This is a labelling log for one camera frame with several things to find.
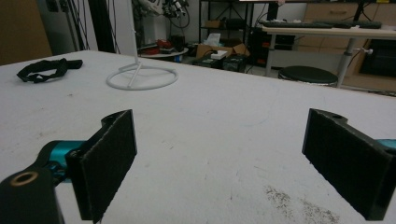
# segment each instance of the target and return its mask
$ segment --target cardboard box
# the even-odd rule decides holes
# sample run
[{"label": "cardboard box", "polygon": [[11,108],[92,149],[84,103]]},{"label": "cardboard box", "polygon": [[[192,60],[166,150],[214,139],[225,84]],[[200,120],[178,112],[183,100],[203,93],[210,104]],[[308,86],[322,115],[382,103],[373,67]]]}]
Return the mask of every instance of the cardboard box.
[{"label": "cardboard box", "polygon": [[223,26],[223,21],[206,21],[205,27],[206,28],[220,28]]},{"label": "cardboard box", "polygon": [[226,50],[227,57],[230,57],[232,54],[250,55],[248,48],[240,39],[221,39],[220,43],[224,43],[224,47],[215,47],[204,44],[198,45],[196,58],[202,58],[212,50]]}]

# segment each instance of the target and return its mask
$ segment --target black strap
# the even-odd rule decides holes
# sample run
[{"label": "black strap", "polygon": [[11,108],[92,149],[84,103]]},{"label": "black strap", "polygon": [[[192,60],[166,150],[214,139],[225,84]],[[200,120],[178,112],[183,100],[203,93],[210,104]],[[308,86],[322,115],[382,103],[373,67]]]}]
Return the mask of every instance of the black strap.
[{"label": "black strap", "polygon": [[[67,61],[65,58],[56,61],[43,60],[38,63],[32,63],[24,67],[17,76],[24,82],[33,81],[34,83],[45,82],[50,78],[62,77],[67,69],[79,69],[82,66],[82,60]],[[38,72],[56,69],[56,72],[49,76],[38,74]]]}]

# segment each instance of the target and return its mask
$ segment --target drawer handle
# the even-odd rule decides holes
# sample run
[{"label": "drawer handle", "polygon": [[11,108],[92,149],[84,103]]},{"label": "drawer handle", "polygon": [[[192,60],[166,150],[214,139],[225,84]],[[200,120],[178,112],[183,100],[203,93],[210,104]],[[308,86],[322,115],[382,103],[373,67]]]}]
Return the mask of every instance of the drawer handle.
[{"label": "drawer handle", "polygon": [[330,10],[330,14],[343,15],[343,14],[347,14],[347,12],[345,10],[343,11]]}]

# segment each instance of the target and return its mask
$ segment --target stool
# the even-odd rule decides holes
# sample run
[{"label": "stool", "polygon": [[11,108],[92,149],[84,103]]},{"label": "stool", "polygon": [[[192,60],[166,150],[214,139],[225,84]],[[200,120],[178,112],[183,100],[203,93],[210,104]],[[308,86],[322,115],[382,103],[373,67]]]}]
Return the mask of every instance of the stool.
[{"label": "stool", "polygon": [[323,69],[308,66],[289,66],[279,70],[277,77],[319,86],[336,87],[338,77]]}]

